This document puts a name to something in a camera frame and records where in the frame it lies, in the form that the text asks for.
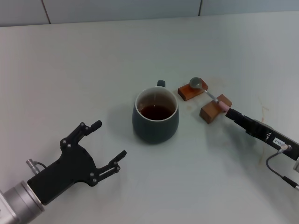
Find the spoon head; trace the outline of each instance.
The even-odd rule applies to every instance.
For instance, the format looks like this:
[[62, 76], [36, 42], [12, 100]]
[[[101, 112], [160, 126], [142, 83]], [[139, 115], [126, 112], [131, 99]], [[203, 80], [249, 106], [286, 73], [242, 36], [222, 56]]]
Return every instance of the spoon head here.
[[189, 82], [189, 85], [194, 89], [202, 89], [201, 79], [198, 77], [192, 78]]

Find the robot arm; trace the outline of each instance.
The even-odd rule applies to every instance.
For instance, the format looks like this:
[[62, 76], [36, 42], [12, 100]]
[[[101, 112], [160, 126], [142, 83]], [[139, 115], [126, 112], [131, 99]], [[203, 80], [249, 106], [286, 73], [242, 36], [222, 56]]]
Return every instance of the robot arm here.
[[101, 121], [91, 127], [81, 123], [68, 137], [60, 141], [60, 158], [40, 171], [36, 162], [27, 164], [35, 174], [30, 180], [21, 182], [4, 194], [0, 192], [0, 224], [27, 224], [40, 215], [47, 205], [77, 182], [93, 187], [98, 182], [118, 173], [118, 162], [127, 152], [124, 150], [108, 165], [97, 168], [90, 154], [78, 143], [99, 129]]
[[278, 175], [280, 178], [282, 178], [285, 182], [287, 182], [289, 185], [291, 185], [293, 188], [296, 190], [299, 190], [299, 184], [291, 180], [290, 178], [286, 176], [282, 176], [275, 170], [273, 170], [268, 162], [271, 158], [283, 153], [286, 156], [290, 157], [293, 160], [297, 160], [294, 170], [299, 172], [299, 144], [288, 137], [284, 136], [283, 134], [277, 132], [273, 128], [257, 121], [253, 120], [249, 117], [246, 117], [239, 113], [238, 111], [234, 109], [229, 109], [227, 114], [225, 115], [226, 117], [230, 118], [233, 120], [236, 124], [241, 126], [246, 130], [246, 133], [262, 140], [263, 142], [267, 143], [268, 145], [272, 146], [273, 148], [277, 149], [278, 152], [275, 153], [274, 155], [270, 156], [266, 160], [266, 165], [267, 167], [276, 175]]

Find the dark green mug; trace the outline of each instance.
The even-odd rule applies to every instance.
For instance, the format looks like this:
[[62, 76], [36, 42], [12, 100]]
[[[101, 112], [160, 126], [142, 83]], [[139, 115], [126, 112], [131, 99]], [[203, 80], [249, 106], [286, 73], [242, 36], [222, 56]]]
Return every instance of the dark green mug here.
[[[143, 109], [154, 105], [167, 109], [169, 116], [154, 120], [142, 115]], [[166, 89], [165, 81], [159, 80], [157, 86], [145, 89], [137, 96], [132, 120], [135, 133], [148, 143], [161, 143], [174, 135], [178, 128], [178, 101]]]

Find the gray cable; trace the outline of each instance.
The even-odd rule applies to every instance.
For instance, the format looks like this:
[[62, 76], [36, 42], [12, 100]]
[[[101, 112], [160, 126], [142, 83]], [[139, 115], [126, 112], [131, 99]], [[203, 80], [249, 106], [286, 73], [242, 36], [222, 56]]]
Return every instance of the gray cable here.
[[275, 173], [275, 174], [278, 175], [279, 177], [283, 178], [282, 175], [280, 175], [278, 172], [276, 172], [275, 170], [273, 170], [273, 169], [269, 166], [269, 164], [268, 164], [269, 160], [272, 159], [274, 156], [277, 156], [278, 154], [279, 154], [279, 153], [277, 152], [277, 153], [273, 154], [272, 156], [270, 156], [270, 157], [266, 160], [266, 166], [267, 166], [267, 167], [269, 168], [269, 170], [271, 170], [273, 173]]

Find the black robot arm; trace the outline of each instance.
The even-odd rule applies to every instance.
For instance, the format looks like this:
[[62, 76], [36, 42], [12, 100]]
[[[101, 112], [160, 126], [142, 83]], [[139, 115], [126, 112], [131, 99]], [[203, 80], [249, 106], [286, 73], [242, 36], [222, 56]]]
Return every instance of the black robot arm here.
[[247, 134], [250, 134], [251, 136], [262, 140], [263, 142], [267, 143], [277, 150], [280, 150], [283, 144], [290, 145], [292, 147], [292, 150], [284, 151], [283, 153], [293, 160], [298, 159], [299, 144], [274, 130], [270, 126], [244, 116], [234, 109], [229, 109], [225, 116], [244, 128]]
[[60, 141], [62, 151], [60, 158], [28, 180], [28, 185], [43, 205], [49, 204], [77, 182], [84, 182], [93, 187], [120, 170], [118, 161], [127, 154], [125, 150], [108, 165], [97, 168], [90, 154], [78, 144], [84, 136], [88, 136], [101, 126], [100, 120], [91, 127], [81, 123], [69, 136]]

